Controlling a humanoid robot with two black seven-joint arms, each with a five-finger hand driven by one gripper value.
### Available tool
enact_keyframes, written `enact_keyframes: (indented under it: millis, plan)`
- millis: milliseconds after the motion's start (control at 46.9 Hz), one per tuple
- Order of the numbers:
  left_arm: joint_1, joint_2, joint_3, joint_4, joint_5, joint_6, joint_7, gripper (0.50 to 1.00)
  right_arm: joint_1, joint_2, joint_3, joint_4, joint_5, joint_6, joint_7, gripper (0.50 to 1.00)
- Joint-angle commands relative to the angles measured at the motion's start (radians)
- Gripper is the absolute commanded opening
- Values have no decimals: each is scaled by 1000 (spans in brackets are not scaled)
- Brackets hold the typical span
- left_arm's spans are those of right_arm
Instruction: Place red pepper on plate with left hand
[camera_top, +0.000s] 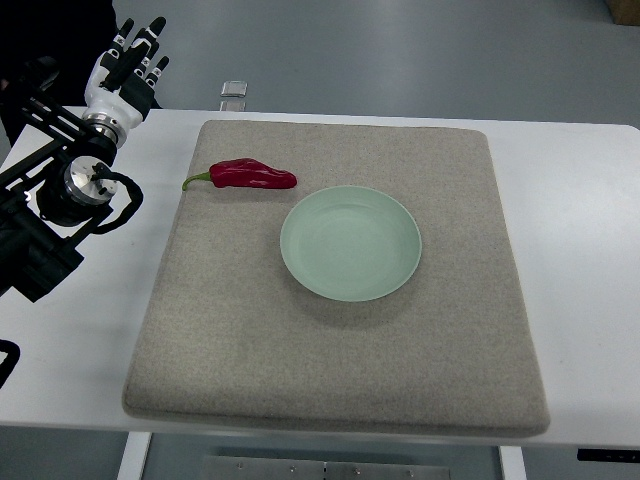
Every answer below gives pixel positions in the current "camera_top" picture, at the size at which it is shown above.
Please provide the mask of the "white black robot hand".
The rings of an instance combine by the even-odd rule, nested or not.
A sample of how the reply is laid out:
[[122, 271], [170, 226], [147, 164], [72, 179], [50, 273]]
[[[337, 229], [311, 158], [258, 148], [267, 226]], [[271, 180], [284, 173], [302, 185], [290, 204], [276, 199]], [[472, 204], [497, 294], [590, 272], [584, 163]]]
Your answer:
[[130, 38], [134, 21], [125, 21], [91, 72], [84, 94], [85, 119], [104, 115], [126, 132], [146, 120], [169, 64], [168, 57], [156, 57], [165, 26], [166, 18], [160, 16]]

